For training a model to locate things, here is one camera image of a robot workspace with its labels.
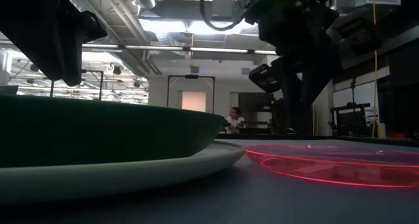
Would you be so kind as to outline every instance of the white plate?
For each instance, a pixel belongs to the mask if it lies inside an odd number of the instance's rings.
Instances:
[[[244,147],[215,141],[187,158],[0,169],[0,204],[128,193],[181,183],[228,168]]]

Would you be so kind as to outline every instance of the green bowl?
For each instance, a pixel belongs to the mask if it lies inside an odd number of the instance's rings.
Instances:
[[[191,156],[218,135],[218,115],[127,103],[0,95],[0,168]]]

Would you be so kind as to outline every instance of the cable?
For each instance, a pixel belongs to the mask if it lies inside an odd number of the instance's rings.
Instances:
[[[374,25],[377,25],[377,20],[376,20],[376,13],[375,13],[375,0],[373,0],[373,16],[374,16]],[[374,107],[373,107],[373,134],[372,134],[372,138],[375,135],[375,108],[376,108],[376,98],[377,98],[377,68],[378,68],[378,54],[377,54],[377,50],[374,50],[374,61],[375,61],[375,70],[374,70]]]
[[[201,13],[201,16],[202,16],[202,19],[203,19],[203,21],[210,27],[210,28],[212,28],[212,29],[214,29],[214,30],[217,30],[217,31],[226,31],[226,30],[230,30],[230,29],[232,29],[232,28],[234,28],[237,24],[239,24],[243,19],[244,19],[244,17],[245,17],[245,15],[246,15],[246,11],[245,12],[243,12],[243,14],[242,15],[240,15],[240,17],[236,20],[236,21],[234,21],[232,24],[230,24],[230,25],[228,25],[228,26],[226,26],[226,27],[222,27],[222,28],[219,28],[219,27],[215,27],[211,22],[210,22],[210,20],[208,19],[208,17],[206,16],[206,13],[205,13],[205,0],[199,0],[199,10],[200,10],[200,13]]]

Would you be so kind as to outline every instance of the person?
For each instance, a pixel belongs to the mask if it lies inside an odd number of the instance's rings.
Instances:
[[[240,108],[232,107],[230,109],[230,116],[226,118],[226,121],[230,123],[230,126],[227,127],[227,134],[238,134],[238,129],[241,127],[242,122],[244,121]]]

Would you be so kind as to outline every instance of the gray table surface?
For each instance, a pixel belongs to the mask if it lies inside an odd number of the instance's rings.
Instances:
[[[309,143],[419,152],[339,140],[225,140],[242,145]],[[280,176],[246,156],[187,183],[118,196],[0,207],[0,223],[417,223],[419,189],[356,187]]]

